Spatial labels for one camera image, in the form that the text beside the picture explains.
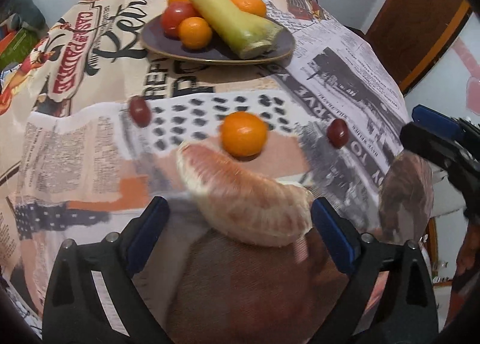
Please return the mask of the person's hand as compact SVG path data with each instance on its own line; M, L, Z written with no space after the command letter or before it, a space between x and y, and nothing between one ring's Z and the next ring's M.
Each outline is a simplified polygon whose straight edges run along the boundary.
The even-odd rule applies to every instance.
M480 227L478 224L470 222L463 244L456 258L456 275L462 275L470 270L475 263L476 254L480 247Z

